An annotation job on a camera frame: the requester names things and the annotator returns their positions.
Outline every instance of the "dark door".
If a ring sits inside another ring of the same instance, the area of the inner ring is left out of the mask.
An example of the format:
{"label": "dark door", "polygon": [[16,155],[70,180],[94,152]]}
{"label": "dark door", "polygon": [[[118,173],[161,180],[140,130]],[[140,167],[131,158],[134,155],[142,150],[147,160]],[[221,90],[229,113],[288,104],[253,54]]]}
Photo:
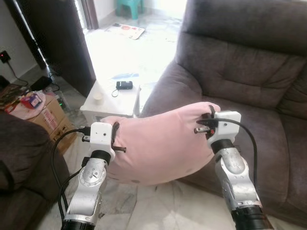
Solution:
{"label": "dark door", "polygon": [[95,74],[74,1],[16,1],[47,64],[86,97]]}

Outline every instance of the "sofa backrest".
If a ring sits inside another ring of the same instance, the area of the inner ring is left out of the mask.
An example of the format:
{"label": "sofa backrest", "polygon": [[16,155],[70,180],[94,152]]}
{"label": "sofa backrest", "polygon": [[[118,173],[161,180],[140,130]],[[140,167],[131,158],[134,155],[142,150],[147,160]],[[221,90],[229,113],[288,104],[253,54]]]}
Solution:
{"label": "sofa backrest", "polygon": [[273,109],[307,63],[306,23],[306,2],[188,0],[176,62],[207,96]]}

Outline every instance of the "cardboard box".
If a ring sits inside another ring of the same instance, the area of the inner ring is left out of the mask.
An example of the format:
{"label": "cardboard box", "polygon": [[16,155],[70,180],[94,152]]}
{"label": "cardboard box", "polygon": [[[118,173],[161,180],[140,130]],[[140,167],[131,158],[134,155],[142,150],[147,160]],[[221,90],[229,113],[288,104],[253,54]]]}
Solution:
{"label": "cardboard box", "polygon": [[[74,129],[69,119],[65,116],[58,127],[50,135],[50,139],[56,142],[64,133]],[[58,150],[62,155],[66,152],[69,146],[75,141],[77,133],[71,133],[65,136],[58,144]]]}
{"label": "cardboard box", "polygon": [[50,135],[59,126],[64,117],[64,111],[59,105],[57,99],[53,96],[46,95],[45,108],[39,115],[29,119],[28,121],[42,126]]}

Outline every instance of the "white wall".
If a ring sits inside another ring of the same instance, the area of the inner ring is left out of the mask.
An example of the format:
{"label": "white wall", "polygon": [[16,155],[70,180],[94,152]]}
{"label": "white wall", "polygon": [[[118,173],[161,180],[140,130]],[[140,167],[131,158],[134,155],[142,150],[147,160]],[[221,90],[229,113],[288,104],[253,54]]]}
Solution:
{"label": "white wall", "polygon": [[98,22],[116,9],[116,0],[94,0]]}
{"label": "white wall", "polygon": [[[37,65],[9,9],[4,1],[0,0],[0,52],[3,50],[6,50],[10,55],[10,63],[17,77],[24,75]],[[10,82],[15,80],[8,65],[1,61],[0,75]]]}
{"label": "white wall", "polygon": [[175,18],[183,18],[186,4],[187,0],[144,0],[145,7],[162,11]]}

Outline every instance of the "sofa cushion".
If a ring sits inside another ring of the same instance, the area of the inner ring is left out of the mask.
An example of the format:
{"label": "sofa cushion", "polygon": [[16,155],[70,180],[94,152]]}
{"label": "sofa cushion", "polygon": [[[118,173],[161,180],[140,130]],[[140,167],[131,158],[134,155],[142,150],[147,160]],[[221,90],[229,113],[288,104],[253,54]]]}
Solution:
{"label": "sofa cushion", "polygon": [[[0,159],[12,175],[13,188],[17,189],[46,153],[49,135],[41,126],[1,111],[0,127]],[[0,189],[8,189],[7,178],[0,179]]]}
{"label": "sofa cushion", "polygon": [[0,196],[0,222],[3,230],[33,230],[50,204],[39,194],[24,188]]}
{"label": "sofa cushion", "polygon": [[307,217],[307,121],[282,115],[290,159],[287,202],[305,212]]}
{"label": "sofa cushion", "polygon": [[181,33],[176,62],[198,80],[204,95],[272,109],[306,58]]}
{"label": "sofa cushion", "polygon": [[189,0],[185,33],[306,56],[307,4],[280,0]]}
{"label": "sofa cushion", "polygon": [[[53,145],[54,143],[49,141],[44,146],[44,149],[41,149],[42,156],[39,163],[33,168],[31,176],[28,178],[28,180],[23,183],[24,188],[35,191],[48,201],[55,200],[59,193],[59,187],[51,168],[51,154]],[[54,155],[54,164],[59,181],[62,183],[69,177],[69,172],[67,164],[59,151],[56,151]]]}
{"label": "sofa cushion", "polygon": [[307,64],[277,108],[283,114],[307,119]]}
{"label": "sofa cushion", "polygon": [[[278,113],[218,98],[203,97],[203,101],[215,103],[221,107],[221,110],[241,113],[242,124],[251,131],[258,146],[259,196],[265,205],[271,207],[284,202],[289,184],[289,155]],[[248,162],[250,177],[253,178],[253,147],[243,129],[240,129],[235,145],[239,145],[242,156]],[[214,166],[214,161],[211,161],[204,168],[184,179],[213,192],[221,193]]]}

